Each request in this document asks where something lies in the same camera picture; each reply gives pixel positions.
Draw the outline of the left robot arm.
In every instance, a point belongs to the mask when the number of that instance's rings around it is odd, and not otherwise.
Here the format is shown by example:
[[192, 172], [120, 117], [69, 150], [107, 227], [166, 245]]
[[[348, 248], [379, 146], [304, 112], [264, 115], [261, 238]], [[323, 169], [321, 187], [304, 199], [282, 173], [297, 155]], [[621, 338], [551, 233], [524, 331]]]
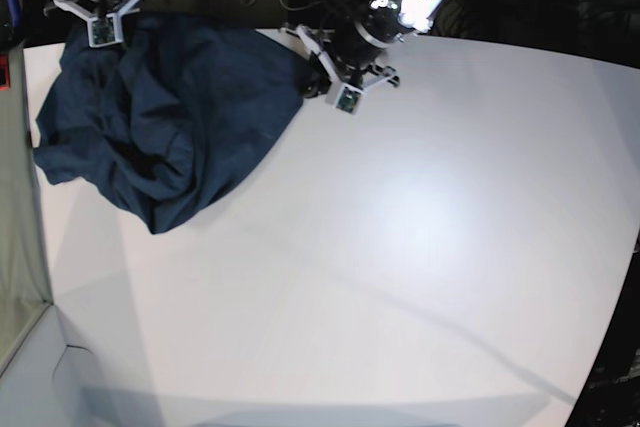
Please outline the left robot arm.
[[381, 63], [383, 55], [410, 35], [428, 33], [445, 0], [307, 0], [324, 14], [316, 26], [293, 24], [314, 72], [307, 99], [338, 89], [357, 100], [379, 84], [399, 86], [400, 77]]

